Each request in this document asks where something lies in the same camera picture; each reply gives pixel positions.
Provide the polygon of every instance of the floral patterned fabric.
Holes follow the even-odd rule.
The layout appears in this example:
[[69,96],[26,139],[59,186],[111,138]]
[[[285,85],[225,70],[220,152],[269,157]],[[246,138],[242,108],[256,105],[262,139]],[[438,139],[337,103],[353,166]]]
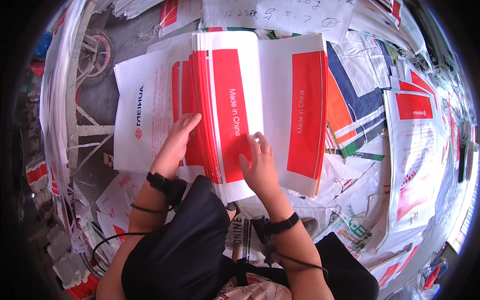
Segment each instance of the floral patterned fabric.
[[214,300],[291,300],[290,290],[268,278],[254,273],[247,273],[248,285],[239,287],[237,279],[233,277],[218,293]]

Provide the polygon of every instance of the red circular logo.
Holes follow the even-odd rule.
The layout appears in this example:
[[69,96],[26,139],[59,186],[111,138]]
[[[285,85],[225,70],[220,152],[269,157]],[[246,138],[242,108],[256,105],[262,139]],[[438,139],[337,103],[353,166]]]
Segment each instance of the red circular logo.
[[142,131],[140,130],[140,128],[138,128],[137,131],[135,131],[135,136],[137,137],[137,139],[142,137]]

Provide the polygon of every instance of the person's left hand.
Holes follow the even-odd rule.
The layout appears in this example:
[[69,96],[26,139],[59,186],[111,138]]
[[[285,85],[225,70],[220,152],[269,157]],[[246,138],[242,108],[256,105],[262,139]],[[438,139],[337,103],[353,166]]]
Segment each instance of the person's left hand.
[[168,179],[175,177],[179,161],[187,152],[189,134],[201,119],[201,114],[186,113],[173,124],[160,152],[158,152],[153,161],[150,173],[158,173]]

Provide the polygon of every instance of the handwritten note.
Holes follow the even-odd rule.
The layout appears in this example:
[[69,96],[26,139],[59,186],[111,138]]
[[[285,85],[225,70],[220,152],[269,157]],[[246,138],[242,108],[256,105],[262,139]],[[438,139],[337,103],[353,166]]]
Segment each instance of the handwritten note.
[[355,0],[204,0],[204,27],[247,27],[298,34],[320,32],[340,43]]

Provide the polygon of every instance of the black wrist band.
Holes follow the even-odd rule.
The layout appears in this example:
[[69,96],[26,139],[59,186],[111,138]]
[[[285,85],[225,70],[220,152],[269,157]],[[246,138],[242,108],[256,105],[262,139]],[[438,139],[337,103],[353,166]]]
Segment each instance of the black wrist band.
[[279,234],[285,230],[288,230],[293,227],[299,221],[299,216],[297,213],[293,213],[292,216],[285,221],[281,221],[278,223],[269,223],[265,225],[265,234],[272,235],[272,234]]
[[187,182],[185,180],[178,178],[170,180],[158,173],[152,174],[148,172],[147,181],[152,188],[165,194],[167,203],[170,206],[177,206],[180,204],[183,193],[185,193],[185,190],[187,189]]

